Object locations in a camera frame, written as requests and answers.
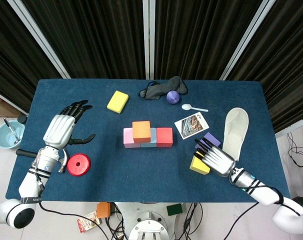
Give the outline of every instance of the blue tablecloth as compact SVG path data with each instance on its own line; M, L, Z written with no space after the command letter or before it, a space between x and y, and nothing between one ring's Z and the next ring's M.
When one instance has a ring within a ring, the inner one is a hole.
M70 155L85 153L89 172L81 177L51 174L42 194L47 201L88 202L253 202L214 172L201 175L189 169L195 151L194 138L212 133L224 140L225 118L230 109L243 108L249 127L237 166L244 167L263 183L289 196L276 139L263 90L254 81L186 80L188 94L175 105L166 97L146 100L138 92L147 85L133 79L43 79L39 81L21 142L21 149L37 152L55 114L73 102L87 99L93 105L75 126L73 138L96 137L86 145L68 146ZM106 108L115 90L129 94L121 114ZM209 109L204 112L209 129L183 140L174 122L196 113L181 109L184 103ZM125 148L123 128L133 121L149 120L151 127L172 127L172 148ZM18 156L6 198L20 198L18 188L31 162Z

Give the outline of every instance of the bowl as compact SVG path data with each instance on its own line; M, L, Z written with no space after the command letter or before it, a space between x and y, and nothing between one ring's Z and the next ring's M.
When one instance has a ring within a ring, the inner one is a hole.
M1 149L11 149L18 147L21 144L22 137L24 134L25 126L19 123L17 120L8 121L11 125L12 130L16 133L16 135L20 138L20 141L14 144L16 141L16 137L11 132L10 128L3 123L0 126L0 148Z

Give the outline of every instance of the red disc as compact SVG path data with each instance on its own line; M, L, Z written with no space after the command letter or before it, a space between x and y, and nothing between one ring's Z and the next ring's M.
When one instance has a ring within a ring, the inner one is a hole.
M71 156L67 163L68 172L76 177L87 173L90 167L91 160L86 154L83 153L77 153Z

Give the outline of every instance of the purple ball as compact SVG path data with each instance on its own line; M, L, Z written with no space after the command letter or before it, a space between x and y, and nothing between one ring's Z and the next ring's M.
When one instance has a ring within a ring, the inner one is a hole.
M180 100L180 95L176 91L169 91L166 98L170 104L176 104Z

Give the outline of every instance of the gray cloth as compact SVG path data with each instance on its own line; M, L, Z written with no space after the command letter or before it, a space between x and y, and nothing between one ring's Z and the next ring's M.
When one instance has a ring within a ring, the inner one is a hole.
M180 76L174 76L167 83L159 84L156 81L150 82L147 87L139 92L139 96L145 99L158 100L162 95L170 91L176 91L185 95L188 89Z

